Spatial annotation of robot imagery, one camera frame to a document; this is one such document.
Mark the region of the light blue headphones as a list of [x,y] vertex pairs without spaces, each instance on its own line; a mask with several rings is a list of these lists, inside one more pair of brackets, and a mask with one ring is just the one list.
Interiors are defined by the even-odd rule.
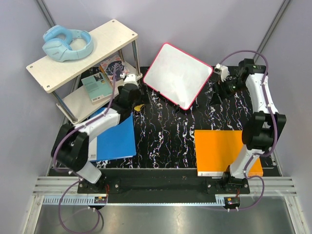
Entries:
[[[74,50],[70,44],[77,39],[84,40],[86,45],[82,49]],[[58,62],[83,59],[89,56],[94,49],[93,39],[88,32],[67,29],[60,25],[55,25],[46,31],[43,40],[43,51]]]

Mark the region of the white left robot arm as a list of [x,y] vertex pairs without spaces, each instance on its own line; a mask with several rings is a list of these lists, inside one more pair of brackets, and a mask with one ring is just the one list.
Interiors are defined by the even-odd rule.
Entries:
[[100,114],[77,125],[61,126],[51,150],[53,161],[57,161],[80,178],[88,181],[94,193],[105,188],[102,172],[88,160],[89,144],[98,135],[124,122],[141,99],[137,83],[126,83],[118,87],[119,94]]

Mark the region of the pink framed whiteboard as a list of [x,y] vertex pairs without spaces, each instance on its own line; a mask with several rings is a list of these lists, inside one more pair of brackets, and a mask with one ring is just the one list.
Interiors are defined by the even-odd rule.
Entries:
[[212,66],[165,43],[143,82],[181,109],[188,110],[212,73]]

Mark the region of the orange book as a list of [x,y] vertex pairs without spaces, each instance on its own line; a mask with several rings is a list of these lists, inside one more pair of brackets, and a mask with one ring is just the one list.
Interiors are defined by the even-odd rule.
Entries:
[[241,130],[195,130],[198,176],[221,177],[243,148]]

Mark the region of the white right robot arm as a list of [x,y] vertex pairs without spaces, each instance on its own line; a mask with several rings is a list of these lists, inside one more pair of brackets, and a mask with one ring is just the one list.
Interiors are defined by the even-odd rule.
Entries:
[[267,65],[256,65],[253,59],[245,58],[238,67],[235,77],[230,76],[227,66],[217,64],[214,67],[220,78],[213,84],[210,105],[220,105],[235,93],[248,90],[253,114],[243,127],[243,147],[237,159],[227,167],[220,179],[207,181],[207,192],[210,194],[249,193],[248,172],[259,157],[271,155],[287,120],[273,103]]

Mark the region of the blue folder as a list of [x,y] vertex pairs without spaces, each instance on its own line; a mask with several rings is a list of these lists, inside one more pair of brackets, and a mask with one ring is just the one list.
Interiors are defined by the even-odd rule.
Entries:
[[106,130],[89,144],[89,161],[113,160],[133,157],[137,153],[133,116]]

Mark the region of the teal paperback book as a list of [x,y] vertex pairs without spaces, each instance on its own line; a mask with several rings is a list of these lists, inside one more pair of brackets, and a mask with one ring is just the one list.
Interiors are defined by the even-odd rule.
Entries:
[[83,78],[81,81],[92,104],[103,101],[113,93],[110,80],[102,72]]

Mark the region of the yellow whiteboard eraser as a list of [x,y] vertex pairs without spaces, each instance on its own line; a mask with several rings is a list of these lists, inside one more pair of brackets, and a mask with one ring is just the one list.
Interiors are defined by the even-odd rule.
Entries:
[[134,107],[136,112],[140,112],[145,107],[145,104],[140,104]]

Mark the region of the Little Women book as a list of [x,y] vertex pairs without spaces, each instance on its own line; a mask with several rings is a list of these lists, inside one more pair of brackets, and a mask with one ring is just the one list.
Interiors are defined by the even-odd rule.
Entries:
[[107,58],[103,60],[100,63],[100,70],[102,73],[105,74],[105,76],[110,80],[111,83],[113,83],[113,74],[114,74],[114,66],[117,65],[116,69],[116,87],[121,86],[124,84],[123,79],[120,77],[120,69],[122,69],[124,74],[129,74],[130,70],[128,67],[125,65],[125,63],[121,60],[119,55],[114,55],[110,58]]

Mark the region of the white two-tier shelf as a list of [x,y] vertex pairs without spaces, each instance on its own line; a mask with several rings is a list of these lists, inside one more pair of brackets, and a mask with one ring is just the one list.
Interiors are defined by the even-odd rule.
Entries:
[[101,106],[109,102],[106,97],[102,101],[93,104],[84,87],[74,90],[65,98],[61,99],[56,90],[67,82],[76,79],[87,69],[97,65],[110,55],[121,52],[121,49],[128,44],[132,44],[135,66],[126,63],[136,78],[142,78],[139,68],[137,51],[138,34],[113,19],[90,32],[95,48],[92,54],[82,60],[57,62],[45,56],[26,67],[27,71],[38,82],[38,84],[48,94],[52,94],[57,99],[57,106],[65,116],[73,123],[80,123],[88,116],[98,110]]

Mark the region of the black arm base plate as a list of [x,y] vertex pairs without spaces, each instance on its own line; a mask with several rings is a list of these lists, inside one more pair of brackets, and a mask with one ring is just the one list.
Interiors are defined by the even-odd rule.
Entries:
[[106,175],[96,184],[81,182],[79,194],[121,194],[125,192],[145,191],[196,191],[207,194],[248,194],[250,192],[246,179],[234,184],[226,184],[221,178],[193,177],[190,175],[165,176],[109,176]]

